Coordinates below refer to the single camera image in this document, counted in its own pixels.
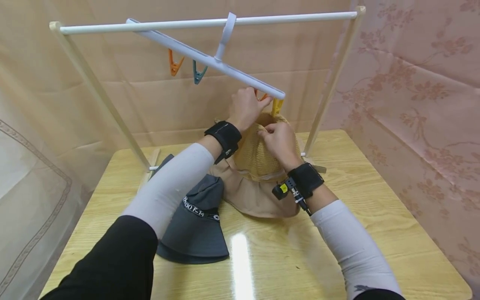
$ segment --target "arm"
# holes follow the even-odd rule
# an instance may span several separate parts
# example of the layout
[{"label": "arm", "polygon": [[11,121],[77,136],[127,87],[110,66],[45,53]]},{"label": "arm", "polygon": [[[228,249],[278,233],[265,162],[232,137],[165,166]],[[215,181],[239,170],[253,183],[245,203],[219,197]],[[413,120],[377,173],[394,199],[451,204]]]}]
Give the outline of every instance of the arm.
[{"label": "arm", "polygon": [[[258,101],[253,88],[240,89],[232,96],[227,121],[243,132],[271,100]],[[150,299],[158,239],[182,198],[221,151],[220,143],[208,135],[164,165],[93,249],[42,299]]]},{"label": "arm", "polygon": [[[288,124],[279,123],[268,125],[266,129],[268,132],[259,134],[285,171],[290,172],[300,166],[303,161],[296,155],[296,137],[292,128]],[[375,242],[347,206],[325,184],[316,188],[306,203],[312,213],[312,222],[342,269],[347,299],[371,297],[372,295],[366,295],[372,292],[387,293],[385,298],[378,299],[403,299],[399,295],[401,291],[395,276]]]}]

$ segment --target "hand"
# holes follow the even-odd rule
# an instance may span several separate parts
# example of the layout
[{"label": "hand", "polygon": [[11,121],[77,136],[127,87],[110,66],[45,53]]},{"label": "hand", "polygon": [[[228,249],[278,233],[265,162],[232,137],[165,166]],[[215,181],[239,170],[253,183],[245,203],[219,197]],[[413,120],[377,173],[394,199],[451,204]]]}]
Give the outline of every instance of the hand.
[{"label": "hand", "polygon": [[227,122],[232,123],[240,132],[247,130],[258,118],[262,110],[272,102],[272,97],[258,101],[253,87],[241,88],[232,95],[230,103],[230,117]]},{"label": "hand", "polygon": [[288,173],[300,166],[303,161],[297,155],[297,141],[293,129],[287,123],[269,124],[268,132],[259,131],[268,151],[280,162]]}]

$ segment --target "pink floral wall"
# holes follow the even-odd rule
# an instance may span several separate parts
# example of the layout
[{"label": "pink floral wall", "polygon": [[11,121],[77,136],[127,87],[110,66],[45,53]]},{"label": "pink floral wall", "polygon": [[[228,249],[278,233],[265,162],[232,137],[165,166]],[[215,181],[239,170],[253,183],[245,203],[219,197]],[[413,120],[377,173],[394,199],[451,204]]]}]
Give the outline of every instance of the pink floral wall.
[{"label": "pink floral wall", "polygon": [[365,0],[342,124],[480,299],[480,0]]}]

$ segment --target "beige hat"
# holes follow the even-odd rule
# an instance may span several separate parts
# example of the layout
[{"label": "beige hat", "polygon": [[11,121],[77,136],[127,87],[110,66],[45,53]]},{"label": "beige hat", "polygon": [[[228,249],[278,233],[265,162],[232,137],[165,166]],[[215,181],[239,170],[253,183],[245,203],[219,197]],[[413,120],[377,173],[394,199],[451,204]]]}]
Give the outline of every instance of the beige hat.
[{"label": "beige hat", "polygon": [[[265,142],[258,135],[259,131],[266,131],[265,126],[268,124],[280,122],[288,123],[280,115],[272,117],[269,113],[262,113],[257,122],[242,134],[239,148],[233,155],[233,159],[237,171],[245,178],[257,182],[277,182],[287,178],[279,161],[270,154]],[[297,155],[300,157],[298,143]]]},{"label": "beige hat", "polygon": [[261,218],[285,218],[296,216],[300,211],[291,193],[278,200],[272,194],[276,182],[256,182],[243,177],[236,171],[231,157],[214,165],[210,174],[223,180],[223,198],[244,214]]},{"label": "beige hat", "polygon": [[[257,122],[242,134],[233,157],[222,160],[210,174],[223,180],[223,198],[240,212],[264,218],[292,217],[300,211],[291,193],[278,200],[272,189],[287,178],[277,159],[268,152],[258,131],[275,122],[287,122],[282,116],[262,113]],[[297,143],[297,154],[300,149]]]}]

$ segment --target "yellow clothespin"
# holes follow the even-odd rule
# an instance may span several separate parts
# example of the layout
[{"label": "yellow clothespin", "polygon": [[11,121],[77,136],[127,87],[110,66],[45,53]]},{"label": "yellow clothespin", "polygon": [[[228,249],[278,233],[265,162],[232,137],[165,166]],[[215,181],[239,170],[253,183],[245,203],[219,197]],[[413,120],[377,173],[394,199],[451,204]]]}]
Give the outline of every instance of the yellow clothespin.
[{"label": "yellow clothespin", "polygon": [[278,113],[280,112],[280,109],[282,108],[283,105],[283,99],[278,100],[277,98],[273,99],[273,105],[272,105],[272,117],[276,117]]},{"label": "yellow clothespin", "polygon": [[176,63],[173,61],[173,53],[171,49],[168,49],[168,58],[170,59],[170,74],[172,76],[177,75],[177,72],[179,71],[181,64],[183,63],[183,60],[185,57],[182,57],[180,62]]}]

